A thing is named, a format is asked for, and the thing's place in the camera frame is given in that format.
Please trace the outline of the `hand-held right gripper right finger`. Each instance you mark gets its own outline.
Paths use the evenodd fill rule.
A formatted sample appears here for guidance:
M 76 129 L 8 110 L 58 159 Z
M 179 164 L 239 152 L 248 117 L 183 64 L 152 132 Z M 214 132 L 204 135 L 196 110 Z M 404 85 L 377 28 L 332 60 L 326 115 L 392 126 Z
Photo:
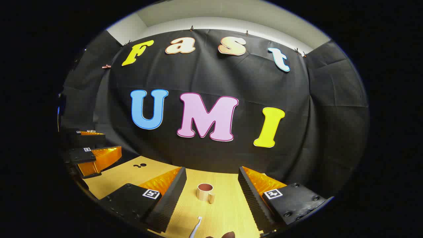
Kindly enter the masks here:
M 264 233 L 291 228 L 332 200 L 300 183 L 284 184 L 245 166 L 239 167 L 238 181 L 255 224 Z

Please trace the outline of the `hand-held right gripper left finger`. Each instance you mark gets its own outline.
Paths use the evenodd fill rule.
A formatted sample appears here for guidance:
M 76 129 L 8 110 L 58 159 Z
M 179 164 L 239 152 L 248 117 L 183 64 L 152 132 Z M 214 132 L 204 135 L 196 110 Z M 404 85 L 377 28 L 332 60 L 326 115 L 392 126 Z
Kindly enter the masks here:
M 99 200 L 101 207 L 139 229 L 166 232 L 186 183 L 178 167 L 140 185 L 127 183 Z

